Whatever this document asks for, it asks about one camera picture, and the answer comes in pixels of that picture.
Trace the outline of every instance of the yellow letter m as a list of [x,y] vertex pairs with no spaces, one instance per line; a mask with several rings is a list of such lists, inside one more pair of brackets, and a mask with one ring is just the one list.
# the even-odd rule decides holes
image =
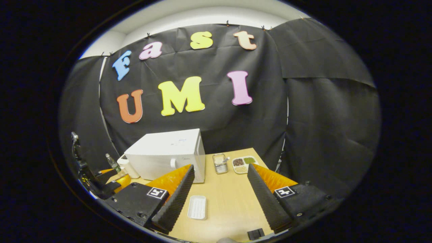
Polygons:
[[178,112],[181,113],[186,100],[186,111],[196,112],[204,110],[206,106],[201,102],[200,83],[200,77],[189,77],[184,81],[181,91],[177,89],[172,81],[160,83],[158,88],[162,91],[163,100],[163,110],[161,114],[165,116],[175,113],[175,110],[171,107],[171,102]]

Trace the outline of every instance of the white plastic tray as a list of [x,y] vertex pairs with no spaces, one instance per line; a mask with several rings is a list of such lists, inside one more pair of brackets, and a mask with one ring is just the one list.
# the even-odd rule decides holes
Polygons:
[[[243,157],[239,157],[239,158],[232,159],[232,160],[231,160],[232,168],[234,169],[234,171],[235,171],[237,174],[245,174],[245,173],[248,172],[249,164],[246,164],[244,158],[252,158],[252,159],[255,160],[254,164],[259,165],[257,159],[255,159],[255,157],[253,157],[253,156],[243,156]],[[236,159],[241,159],[241,160],[243,161],[243,165],[240,165],[240,166],[234,166],[234,160],[236,160]],[[240,167],[244,167],[244,168],[246,168],[246,171],[245,171],[245,172],[238,172],[238,171],[236,170],[236,168],[240,168]]]
[[206,204],[205,196],[191,196],[187,216],[193,219],[205,220],[207,218]]

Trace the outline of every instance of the water bottle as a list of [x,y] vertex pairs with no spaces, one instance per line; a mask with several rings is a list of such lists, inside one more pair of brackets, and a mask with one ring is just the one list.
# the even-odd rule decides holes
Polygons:
[[117,162],[113,158],[111,158],[109,154],[105,154],[105,156],[107,157],[108,163],[111,166],[111,168],[115,169],[115,171],[119,173],[121,171],[121,168],[120,166],[118,166]]

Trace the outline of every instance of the table surface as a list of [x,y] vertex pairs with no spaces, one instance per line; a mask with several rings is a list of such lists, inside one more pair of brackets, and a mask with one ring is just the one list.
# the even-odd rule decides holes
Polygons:
[[[258,164],[267,168],[253,148],[224,152],[228,160],[228,172],[216,174],[213,155],[206,154],[204,183],[194,183],[189,191],[183,209],[168,234],[171,237],[199,242],[216,243],[217,240],[229,237],[238,242],[247,242],[248,231],[262,228],[265,235],[273,233],[264,216],[248,174],[237,174],[232,167],[232,160],[243,156],[255,157]],[[132,179],[132,182],[146,184],[149,180]],[[190,197],[205,196],[207,199],[207,219],[197,220],[187,216]]]

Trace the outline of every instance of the microwave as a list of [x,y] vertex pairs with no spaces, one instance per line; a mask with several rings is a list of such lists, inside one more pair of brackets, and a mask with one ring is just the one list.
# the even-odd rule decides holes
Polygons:
[[124,154],[143,179],[154,180],[192,164],[194,183],[204,182],[206,155],[199,129],[146,134]]

